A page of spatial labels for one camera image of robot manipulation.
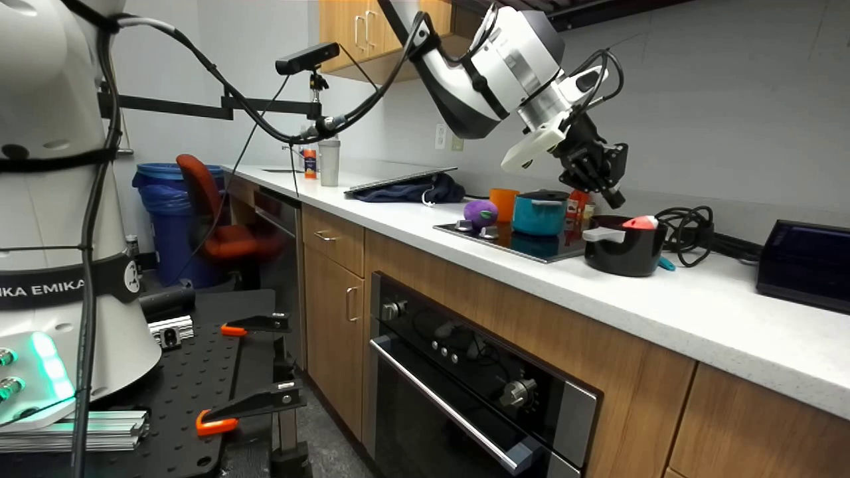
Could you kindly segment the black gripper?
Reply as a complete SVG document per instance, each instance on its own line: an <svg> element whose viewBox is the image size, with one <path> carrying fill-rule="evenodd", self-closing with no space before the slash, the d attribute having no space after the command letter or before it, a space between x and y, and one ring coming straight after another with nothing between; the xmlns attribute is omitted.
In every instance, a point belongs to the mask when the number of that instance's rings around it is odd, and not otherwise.
<svg viewBox="0 0 850 478"><path fill-rule="evenodd" d="M627 142L604 140L588 113L573 113L565 137L554 149L564 167L561 182L576 191L596 191L609 206L619 210L625 205L619 182L627 170L627 153Z"/></svg>

